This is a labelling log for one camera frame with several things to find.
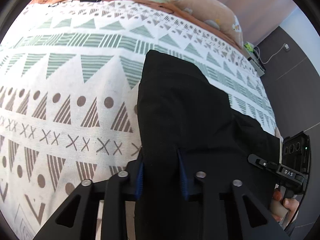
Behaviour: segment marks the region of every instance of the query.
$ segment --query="green object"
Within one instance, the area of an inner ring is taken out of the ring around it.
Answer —
[[[252,45],[251,43],[246,42],[246,43],[244,44],[244,47],[245,47],[248,51],[253,52],[253,45]]]

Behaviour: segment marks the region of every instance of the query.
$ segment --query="brown striped triangle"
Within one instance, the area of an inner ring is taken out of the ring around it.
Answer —
[[[4,141],[4,136],[0,135],[0,152],[3,145],[3,141]]]
[[[27,174],[28,174],[28,179],[30,182],[30,178],[32,175],[33,167],[35,166],[37,157],[39,155],[39,152],[29,149],[27,147],[24,148],[24,155],[26,158],[26,167],[27,167]]]
[[[46,120],[45,111],[46,111],[46,106],[47,106],[47,96],[48,96],[48,92],[41,99],[41,101],[40,101],[39,105],[37,106],[36,110],[34,111],[32,117]]]
[[[16,93],[17,93],[17,90],[15,90],[15,92],[13,93],[12,97],[10,98],[9,102],[7,103],[7,105],[5,106],[5,110],[9,110],[9,111],[12,111],[12,107],[13,107],[13,102],[16,98]]]
[[[97,164],[76,162],[80,180],[93,179]]]
[[[111,126],[111,130],[120,131],[120,132],[133,132],[130,126],[130,120],[128,118],[128,112],[124,105],[120,107],[118,114],[116,115],[115,120]]]
[[[48,169],[54,191],[56,191],[60,174],[66,159],[47,154]]]
[[[25,98],[23,99],[23,101],[21,102],[20,106],[17,109],[17,113],[19,114],[27,114],[27,108],[28,108],[28,102],[29,102],[29,96],[30,96],[30,90],[29,92],[26,94]]]
[[[121,166],[109,166],[110,172],[111,172],[111,176],[117,174],[120,171],[124,171],[125,167],[121,167]]]
[[[12,171],[13,162],[14,162],[14,159],[15,159],[15,157],[16,157],[19,144],[15,143],[15,142],[13,142],[13,141],[11,141],[11,140],[8,140],[8,142],[9,142],[9,145],[8,145],[8,150],[9,150],[9,165],[10,165],[10,171]]]
[[[2,96],[1,96],[1,98],[0,98],[0,107],[2,107],[2,104],[3,104],[3,100],[4,100],[4,97],[5,97],[5,92],[6,92],[6,90],[7,90],[7,89],[4,89],[3,94],[2,94]]]
[[[85,118],[81,123],[81,127],[100,127],[97,111],[97,98],[94,99]]]
[[[56,117],[53,119],[54,122],[71,124],[71,111],[70,111],[70,95],[64,101],[62,107],[56,114]]]

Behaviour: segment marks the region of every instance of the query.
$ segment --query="metal screw head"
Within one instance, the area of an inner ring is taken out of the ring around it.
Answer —
[[[205,177],[207,176],[207,174],[206,174],[204,171],[198,171],[198,172],[196,173],[196,176],[197,176],[198,178],[205,178]]]
[[[89,180],[89,179],[85,179],[85,180],[83,180],[82,182],[81,182],[81,185],[82,186],[89,186],[89,185],[91,185],[91,180]]]
[[[120,171],[118,173],[118,176],[121,178],[127,177],[129,175],[129,173],[127,171]]]
[[[242,186],[242,181],[239,180],[239,179],[235,179],[235,180],[232,182],[232,184],[233,184],[234,186],[236,186],[236,187],[240,187],[240,186]]]

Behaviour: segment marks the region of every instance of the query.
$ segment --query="green striped triangle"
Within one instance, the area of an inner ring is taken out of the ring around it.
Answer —
[[[237,70],[237,79],[240,79],[244,82],[243,77],[242,77],[241,73],[239,72],[239,70]]]
[[[237,101],[237,103],[238,103],[238,105],[239,105],[239,107],[241,109],[241,112],[243,114],[246,114],[247,113],[247,106],[246,106],[245,102],[243,100],[239,99],[239,98],[236,98],[236,97],[235,97],[235,99],[236,99],[236,101]]]
[[[28,54],[21,76],[23,76],[34,64],[36,64],[44,56],[45,54]]]
[[[70,27],[70,26],[71,26],[71,18],[62,20],[53,28],[62,28],[62,27]]]
[[[250,112],[253,115],[254,119],[257,119],[256,109],[253,106],[249,105],[249,104],[247,104],[247,105],[248,105],[248,107],[250,109]]]
[[[228,94],[230,107],[232,107],[232,95]]]
[[[254,86],[252,85],[252,83],[250,82],[250,78],[247,77],[247,86],[254,89]]]
[[[227,72],[229,72],[231,75],[234,75],[234,73],[231,71],[231,69],[228,67],[227,63],[223,62],[223,69]]]
[[[79,26],[76,26],[75,28],[95,29],[96,25],[94,24],[94,19],[91,19]]]
[[[131,89],[140,81],[143,63],[120,56],[122,68]]]
[[[162,41],[162,42],[168,43],[172,46],[175,46],[177,48],[180,48],[179,45],[170,37],[169,34],[166,34],[165,36],[161,37],[159,39],[159,41]]]
[[[198,57],[201,57],[201,55],[198,53],[196,48],[191,43],[189,43],[188,46],[184,50],[187,52],[190,52]]]
[[[154,36],[151,35],[149,30],[144,25],[137,27],[137,28],[134,28],[134,29],[130,30],[130,32],[154,39]]]
[[[58,54],[50,53],[48,68],[47,68],[47,77],[50,77],[53,72],[55,72],[59,67],[65,64],[67,61],[72,59],[76,54]]]
[[[51,22],[52,22],[52,17],[51,17],[49,20],[47,20],[46,22],[42,23],[42,24],[38,27],[38,29],[49,29],[50,26],[51,26]]]
[[[7,70],[5,73],[7,73],[9,71],[9,69],[24,55],[24,53],[20,53],[20,54],[14,54],[10,61],[9,64],[7,66]]]
[[[208,54],[207,54],[207,61],[215,64],[215,65],[218,66],[218,67],[221,67],[220,64],[218,63],[218,61],[216,61],[216,59],[212,57],[212,55],[210,54],[210,52],[208,52]]]
[[[83,81],[86,83],[100,68],[112,59],[113,56],[81,55]]]
[[[124,28],[119,21],[116,21],[114,23],[110,23],[102,27],[101,30],[119,31],[119,30],[124,30]]]
[[[5,63],[6,63],[6,61],[9,59],[9,56],[7,55],[7,56],[5,56],[5,57],[3,57],[2,58],[2,60],[1,60],[1,62],[0,62],[0,67],[2,67]]]
[[[267,121],[267,123],[268,123],[268,126],[269,126],[269,128],[270,128],[270,124],[269,124],[269,116],[264,115],[264,118],[266,119],[266,121]]]
[[[257,109],[258,115],[261,119],[262,124],[264,125],[264,117],[263,117],[263,112],[261,112],[260,110]]]

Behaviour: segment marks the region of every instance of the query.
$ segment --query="white wall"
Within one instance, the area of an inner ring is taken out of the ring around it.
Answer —
[[[320,75],[320,37],[300,8],[297,7],[280,27],[299,45]]]

